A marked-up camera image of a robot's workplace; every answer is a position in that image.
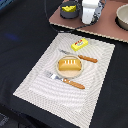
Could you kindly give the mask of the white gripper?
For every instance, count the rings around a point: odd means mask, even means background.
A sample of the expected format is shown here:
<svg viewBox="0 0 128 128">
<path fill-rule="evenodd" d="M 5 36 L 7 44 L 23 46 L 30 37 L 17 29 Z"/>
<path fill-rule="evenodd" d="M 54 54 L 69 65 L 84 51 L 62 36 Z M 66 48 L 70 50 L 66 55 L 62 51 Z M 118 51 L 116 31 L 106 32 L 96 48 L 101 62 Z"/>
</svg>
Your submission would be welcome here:
<svg viewBox="0 0 128 128">
<path fill-rule="evenodd" d="M 96 8 L 98 7 L 99 0 L 82 0 L 82 22 L 90 24 Z"/>
</svg>

